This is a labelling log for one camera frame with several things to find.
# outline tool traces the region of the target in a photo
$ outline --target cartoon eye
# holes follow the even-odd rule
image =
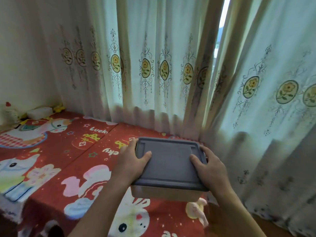
[[[123,233],[126,229],[127,229],[127,225],[125,223],[120,224],[118,227],[118,231],[120,231],[121,233]]]

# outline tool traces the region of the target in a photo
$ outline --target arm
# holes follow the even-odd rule
[[[201,149],[208,158],[207,165],[195,155],[190,156],[191,162],[201,181],[216,198],[228,223],[236,230],[236,236],[266,237],[233,191],[224,164],[207,147],[201,146]]]
[[[108,235],[117,208],[131,183],[143,172],[151,152],[138,159],[133,139],[128,147],[123,146],[111,179],[104,185],[97,199],[69,234],[69,237],[105,237]]]

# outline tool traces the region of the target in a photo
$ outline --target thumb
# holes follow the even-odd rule
[[[144,163],[144,167],[146,166],[147,162],[151,158],[151,151],[147,151],[144,156],[141,158],[141,161]]]
[[[197,171],[204,165],[195,155],[190,155],[190,160]]]

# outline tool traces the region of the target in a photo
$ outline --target white wall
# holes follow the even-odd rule
[[[0,0],[0,124],[6,101],[19,113],[60,102],[35,0]]]

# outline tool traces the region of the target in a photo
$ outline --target gray lid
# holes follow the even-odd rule
[[[137,158],[142,158],[147,151],[152,152],[152,157],[133,185],[208,191],[189,159],[190,154],[194,154],[206,164],[206,157],[199,143],[139,137],[135,150]]]

